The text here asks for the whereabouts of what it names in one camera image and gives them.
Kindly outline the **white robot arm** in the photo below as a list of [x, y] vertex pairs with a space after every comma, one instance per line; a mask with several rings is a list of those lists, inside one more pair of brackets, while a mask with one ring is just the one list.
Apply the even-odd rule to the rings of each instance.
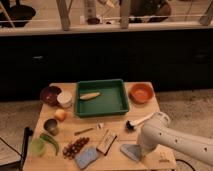
[[160, 144], [213, 166], [213, 139], [170, 129], [170, 122], [167, 114], [155, 112], [142, 124], [138, 135], [141, 155], [148, 155]]

